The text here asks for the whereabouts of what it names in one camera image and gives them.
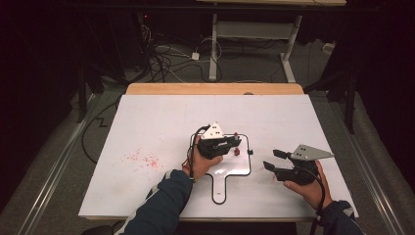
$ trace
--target sleeve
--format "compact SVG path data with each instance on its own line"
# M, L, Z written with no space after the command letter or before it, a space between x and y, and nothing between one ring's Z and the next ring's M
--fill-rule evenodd
M327 206L318 223L324 227L324 235L361 235L364 234L354 222L354 211L346 201L333 202Z
M192 187L193 182L182 170L167 172L115 235L173 234Z

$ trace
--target red stain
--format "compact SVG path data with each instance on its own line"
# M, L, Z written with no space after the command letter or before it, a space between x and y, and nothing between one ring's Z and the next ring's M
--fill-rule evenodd
M150 166L152 169L159 169L160 167L162 167L162 165L159 164L159 158L157 158L157 157L149 156L149 157L142 158L140 156L140 149L138 149L137 151L135 151L132 154L125 155L125 156L128 160L132 160L134 162L143 161L144 163L140 164L141 168Z

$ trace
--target white tabletop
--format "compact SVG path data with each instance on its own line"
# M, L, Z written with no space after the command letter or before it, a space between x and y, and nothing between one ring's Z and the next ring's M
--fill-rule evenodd
M272 150L293 152L299 144L331 152L307 95L123 96L79 215L128 217L166 171L181 168L191 135L214 121L227 134L248 137L249 147L244 148L254 151L251 173L226 178L221 205L212 199L211 177L202 177L181 219L310 220L314 210L262 163L290 167L290 162L273 157ZM333 199L354 207L335 158L320 162Z

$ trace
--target left hand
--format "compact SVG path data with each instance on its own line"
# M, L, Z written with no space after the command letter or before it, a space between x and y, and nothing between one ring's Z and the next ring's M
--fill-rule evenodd
M325 190L325 199L323 202L323 210L329 206L332 202L332 196L330 195L329 183L327 183L326 175L324 174L323 167L319 161L315 161L315 164L318 167L318 174L323 183ZM293 181L284 181L284 186L293 190L294 192L302 195L306 202L308 202L315 210L318 210L318 206L321 200L321 187L318 184L317 180L314 180L312 183L307 185L298 185Z
M196 144L199 142L201 136L196 136ZM217 156L213 159L209 160L204 158L201 153L199 152L198 148L195 146L194 153L193 153L193 176L195 179L199 179L200 177L204 176L208 170L214 166L218 165L223 161L223 156ZM190 175L190 170L187 169L187 167L183 166L183 171Z

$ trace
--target cable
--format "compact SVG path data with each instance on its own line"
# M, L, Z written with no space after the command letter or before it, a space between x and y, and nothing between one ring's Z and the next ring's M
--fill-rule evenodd
M172 48L172 47L170 47L170 46L168 46L168 47L166 47L166 46L158 46L158 47L165 47L165 48L168 48L168 50L167 50L167 51L163 52L163 54L164 54L164 55L169 55L169 54L166 54L169 50L176 50L176 51L180 52L180 53L181 53L181 55L186 56L186 54L184 54L182 51L177 50L177 49L174 49L174 48ZM201 79L202 79L203 81L209 82L209 81L205 80L204 75L203 75L203 69L202 69L202 67L200 67L199 65L186 65L186 66L183 66L183 67L181 67L181 68L179 68L179 69L177 69L177 70L171 70L171 69L170 69L170 68L172 68L172 67L177 67L177 66L179 66L179 65L187 64L187 63L190 63L190 62L198 62L198 61L194 61L194 60L187 60L187 61L184 61L184 62L178 63L178 64L176 64L176 65L172 65L172 64L171 64L171 61L170 61L170 59L169 59L168 57L165 57L165 56L160 56L160 57L162 57L163 59L168 60L168 63L164 63L164 64L163 64L162 69L163 69L164 71L166 71L166 72L169 72L169 73L173 74L173 75L174 75L174 76L175 76L178 80L180 80L181 82L183 82L183 83L187 83L185 80L183 80L182 78L180 78L180 77L179 77L179 76L178 76L175 72L176 72L176 71L183 70L183 69L188 68L188 67L191 67L191 66L198 67L198 68L200 69L200 72L201 72ZM157 72L156 74L153 74L153 79L152 79L152 81L153 81L153 82L157 82L157 81L162 80L162 78L155 79L156 75L157 75L157 74L159 74L160 72L161 72L161 68L158 70L158 72Z
M267 83L266 81L259 81L259 80L240 80L240 81L234 81L232 83L245 83L245 82Z
M189 168L190 168L189 178L191 180L193 180L193 182L196 181L195 176L194 176L194 171L193 171L193 162L194 162L194 153L195 153L195 146L196 146L196 138L198 137L199 133L202 130L207 131L209 128L210 128L210 125L202 126L201 128L199 128L196 131L196 133L194 134L194 137L193 137L192 144L189 146L189 149L187 150L187 160L182 164L182 166L184 164L186 164L186 162L189 164Z
M182 51L180 51L180 50L178 50L178 49L172 48L172 47L170 47L170 46L168 46L168 47L166 47L166 46L156 46L156 48L155 48L155 49L157 49L158 47L168 48L168 50L167 50L166 52L163 52L162 54L166 54L166 53L167 53L167 52L169 52L170 50L173 50L173 51L180 52L181 54L180 54L180 55L167 54L167 55L169 55L169 56L181 56L181 57L190 58L190 56L186 55L184 52L182 52Z
M86 125L86 127L85 127L85 129L83 130L83 132L82 132L82 136L81 136L81 145L82 145L82 150L83 150L83 153L85 154L85 156L86 156L86 158L88 158L88 160L89 161L91 161L93 164L96 164L97 163L97 161L95 161L94 159L92 159L92 157L88 154L88 151L86 151L86 147L85 147L85 143L84 143L84 138L85 138L85 133L86 133L86 131L88 130L88 128L89 128L89 126L92 124L92 122L96 119L96 118L98 118L103 112L105 112L107 109L109 109L110 107L112 107L112 106L115 106L115 108L116 109L118 109L118 103L119 103L119 100L121 99L121 97L122 97L122 94L121 95L119 95L117 98L116 98L116 101L114 102L114 103L112 103L112 104L110 104L110 105L108 105L105 109L103 109L100 113L98 113L96 116L94 116L92 119L91 119L91 121L89 121L89 123Z
M279 42L278 39L269 39L269 40L266 40L266 41L252 40L251 42L242 41L242 40L239 40L239 38L236 38L236 40L231 40L231 39L225 38L225 37L218 37L218 39L222 39L224 41L228 41L230 43L234 43L234 44L237 44L237 45L241 46L241 52L237 56L225 57L223 55L224 53L222 53L222 58L225 58L225 59L238 59L239 57L242 57L245 54L245 52L255 51L255 50L259 50L259 49L269 49L269 48L272 48L277 42ZM264 43L264 44L260 45L260 46L256 46L256 45L253 45L253 43ZM222 43L222 51L224 52L226 49L238 49L238 48L226 47L226 46L223 46L223 43Z
M321 6L323 6L323 7L327 7L326 5L324 5L324 4L322 4L322 3L319 3L319 2L317 2L317 1L315 1L315 0L312 0L314 3L316 3L316 4L318 4L318 5L321 5Z
M146 46L146 48L144 48L144 50L146 50L150 46L150 44L151 44L150 42L152 40L152 31L147 26L145 26L143 24L142 24L142 27L144 27L146 29L146 32L145 32L146 34L144 35L144 38L143 38L143 41L144 42L146 42L147 35L149 35L149 40L147 42L147 46Z
M208 41L208 40L210 40L210 41L212 41L212 42L215 42L218 46L219 46L219 56L216 58L216 60L218 60L219 58L220 58L220 56L222 55L222 47L220 46L220 44L219 44L219 42L218 41L216 41L216 40L213 40L213 39L211 39L211 38L205 38L204 40L202 40L201 41L201 43L199 44L200 46L202 45L202 43L204 43L204 42L206 42L206 41Z
M164 72L169 72L169 67L171 64L171 60L167 57L161 56L161 59L158 56L154 56L153 61L151 63L153 63L153 65L159 65L159 70L153 70L151 69L151 74L152 74L152 79L149 82L157 82L160 80L163 80L163 82L165 82L165 75ZM161 73L161 78L160 79L155 79L156 76Z
M210 80L205 80L206 82L218 82L220 80L222 80L223 74L222 74L222 69L220 68L219 64L217 63L217 61L213 58L213 56L210 56L211 59L213 60L213 62L216 64L216 67L219 69L219 73L220 73L220 78L215 80L215 81L210 81Z
M304 171L308 172L309 174L311 174L315 178L315 180L317 180L318 184L321 187L321 200L320 200L320 204L318 205L317 212L315 213L316 214L316 217L314 217L314 219L312 221L312 224L311 224L311 229L310 229L310 235L314 235L315 234L315 230L317 228L317 216L320 216L321 215L321 212L323 211L323 203L324 203L324 200L326 199L326 190L324 189L323 182L321 181L321 179L319 177L317 177L317 175L315 175L313 172L311 172L307 168L303 168L303 167L299 167L299 166L298 166L298 168L300 170L304 170Z

